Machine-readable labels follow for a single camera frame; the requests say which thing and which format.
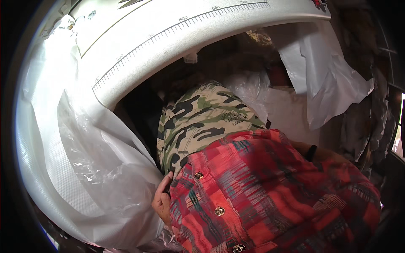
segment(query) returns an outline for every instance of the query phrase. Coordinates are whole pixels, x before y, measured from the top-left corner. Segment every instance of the black strap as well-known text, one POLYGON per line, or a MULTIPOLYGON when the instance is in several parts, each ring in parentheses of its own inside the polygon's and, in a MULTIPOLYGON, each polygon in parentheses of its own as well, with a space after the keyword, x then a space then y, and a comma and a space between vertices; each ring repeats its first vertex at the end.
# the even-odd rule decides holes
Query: black strap
POLYGON ((305 159, 307 159, 307 161, 309 161, 309 162, 312 162, 312 159, 313 159, 313 157, 314 157, 314 155, 315 155, 315 152, 316 152, 316 149, 317 149, 318 147, 316 146, 316 145, 312 145, 310 148, 309 148, 309 150, 308 150, 308 152, 307 152, 307 155, 305 156, 305 159))

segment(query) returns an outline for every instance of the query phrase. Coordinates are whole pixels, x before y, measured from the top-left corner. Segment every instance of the human hand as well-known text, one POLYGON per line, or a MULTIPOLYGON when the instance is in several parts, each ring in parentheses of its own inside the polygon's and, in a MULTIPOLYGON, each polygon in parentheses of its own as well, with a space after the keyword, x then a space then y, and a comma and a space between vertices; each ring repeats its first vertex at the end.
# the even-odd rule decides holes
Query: human hand
POLYGON ((172 226, 170 219, 170 196, 168 193, 164 192, 164 190, 171 183, 172 179, 173 171, 170 171, 160 182, 152 201, 153 209, 155 209, 159 217, 166 225, 168 225, 168 227, 172 226))

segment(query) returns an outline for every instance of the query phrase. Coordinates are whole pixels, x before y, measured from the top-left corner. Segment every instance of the window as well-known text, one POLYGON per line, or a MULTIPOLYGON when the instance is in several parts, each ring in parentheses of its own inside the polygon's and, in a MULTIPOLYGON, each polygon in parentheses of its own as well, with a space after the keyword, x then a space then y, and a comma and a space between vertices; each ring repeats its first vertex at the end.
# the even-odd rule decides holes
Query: window
POLYGON ((403 160, 403 147, 402 147, 402 140, 401 140, 401 122, 402 122, 402 110, 404 107, 404 99, 405 99, 405 94, 402 93, 402 101, 401 101, 401 112, 399 114, 399 123, 396 129, 396 135, 395 135, 395 140, 394 140, 394 145, 392 146, 392 151, 396 153, 399 157, 401 157, 403 160))

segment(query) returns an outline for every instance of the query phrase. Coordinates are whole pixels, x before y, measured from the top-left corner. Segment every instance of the ruler markings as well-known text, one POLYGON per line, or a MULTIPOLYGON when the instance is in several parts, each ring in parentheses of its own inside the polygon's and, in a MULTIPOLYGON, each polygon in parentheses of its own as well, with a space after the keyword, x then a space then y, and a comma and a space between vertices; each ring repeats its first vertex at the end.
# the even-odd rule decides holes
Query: ruler markings
POLYGON ((124 60, 128 60, 128 62, 129 62, 128 55, 129 55, 129 57, 132 58, 132 56, 130 55, 130 54, 132 53, 132 54, 134 55, 134 57, 135 57, 134 51, 135 51, 136 53, 138 53, 138 50, 140 51, 141 48, 144 49, 143 45, 145 45, 145 47, 146 47, 146 46, 147 46, 146 42, 148 42, 148 44, 150 45, 150 42, 149 42, 150 40, 151 40, 152 43, 154 44, 153 39, 155 39, 155 40, 157 41, 157 38, 156 38, 156 37, 158 37, 159 40, 162 40, 162 39, 160 38, 160 36, 161 36, 161 35, 163 36, 163 32, 165 33, 166 37, 168 37, 166 31, 168 31, 168 32, 171 34, 171 32, 169 31, 169 29, 171 29, 171 30, 173 31, 173 33, 175 33, 174 30, 173 30, 173 27, 176 28, 176 30, 177 30, 177 26, 180 28, 180 30, 182 30, 180 24, 181 24, 183 27, 185 27, 185 26, 184 26, 184 23, 185 23, 188 27, 190 27, 190 26, 187 24, 187 21, 188 21, 190 24, 191 24, 191 21, 193 21, 193 23, 196 24, 195 21, 194 21, 194 19, 196 19, 196 21, 198 21, 197 17, 198 17, 198 18, 200 19, 200 21, 202 22, 201 17, 202 17, 203 19, 205 19, 205 18, 204 18, 204 16, 205 16, 207 19, 209 19, 208 16, 207 16, 207 14, 208 14, 210 17, 216 17, 216 16, 214 15, 214 13, 217 14, 217 16, 218 16, 218 13, 219 13, 219 15, 222 16, 221 12, 222 12, 223 14, 229 14, 229 13, 231 13, 231 12, 233 13, 233 10, 236 10, 236 11, 243 11, 243 10, 259 9, 259 6, 262 6, 263 8, 271 8, 271 6, 270 6, 270 4, 269 4, 268 2, 257 2, 257 3, 250 3, 250 4, 238 4, 238 5, 234 5, 234 6, 227 6, 227 7, 224 7, 224 8, 220 8, 220 9, 213 10, 213 11, 208 11, 208 12, 206 12, 206 13, 202 13, 202 14, 199 14, 199 15, 197 15, 197 16, 191 17, 191 18, 189 18, 189 19, 186 19, 186 20, 184 20, 184 21, 182 21, 182 22, 179 22, 179 23, 177 23, 177 24, 175 24, 175 25, 173 25, 173 26, 171 26, 171 27, 169 27, 169 28, 167 28, 167 29, 161 31, 160 33, 154 35, 154 36, 151 37, 150 39, 146 40, 144 43, 142 43, 142 44, 140 44, 139 46, 137 46, 135 49, 133 49, 131 52, 129 52, 127 55, 125 55, 120 61, 118 61, 115 65, 113 65, 113 66, 102 76, 102 78, 93 86, 93 90, 97 90, 98 88, 101 88, 101 81, 103 82, 103 84, 105 84, 105 80, 107 80, 107 79, 109 80, 109 79, 110 79, 110 78, 107 76, 107 74, 109 74, 110 76, 111 76, 111 74, 114 75, 114 72, 119 71, 118 66, 121 67, 121 64, 122 64, 122 66, 125 66, 125 65, 124 65, 124 60))

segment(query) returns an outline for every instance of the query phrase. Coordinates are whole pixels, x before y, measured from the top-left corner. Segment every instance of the sticker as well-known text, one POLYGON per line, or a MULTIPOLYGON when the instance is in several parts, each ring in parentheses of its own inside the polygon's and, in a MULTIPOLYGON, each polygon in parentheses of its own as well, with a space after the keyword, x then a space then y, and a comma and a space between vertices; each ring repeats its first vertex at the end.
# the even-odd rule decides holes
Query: sticker
POLYGON ((311 0, 318 10, 326 12, 326 0, 311 0))

